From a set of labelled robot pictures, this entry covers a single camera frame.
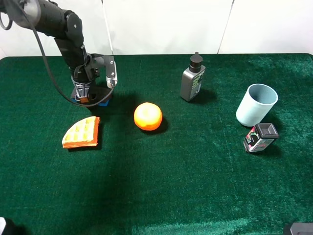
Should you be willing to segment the robot arm black grey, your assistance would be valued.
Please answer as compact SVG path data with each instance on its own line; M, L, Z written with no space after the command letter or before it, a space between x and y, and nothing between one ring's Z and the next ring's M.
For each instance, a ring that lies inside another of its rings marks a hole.
M107 106L117 85L114 57L87 53L82 21L75 12L61 9L50 0L2 0L0 11L9 18L7 26L1 24L4 30L16 23L33 31L45 64L47 58L38 34L54 38L74 85L69 102L88 108Z

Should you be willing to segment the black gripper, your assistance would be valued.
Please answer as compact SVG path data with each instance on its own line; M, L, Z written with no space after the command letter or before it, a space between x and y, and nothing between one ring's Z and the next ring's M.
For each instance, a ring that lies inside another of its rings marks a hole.
M72 78L79 82L75 83L75 101L96 102L98 100L98 87L88 86L87 82L93 81L100 76L99 68L105 68L106 64L113 60L112 55L87 54L87 61L75 68Z

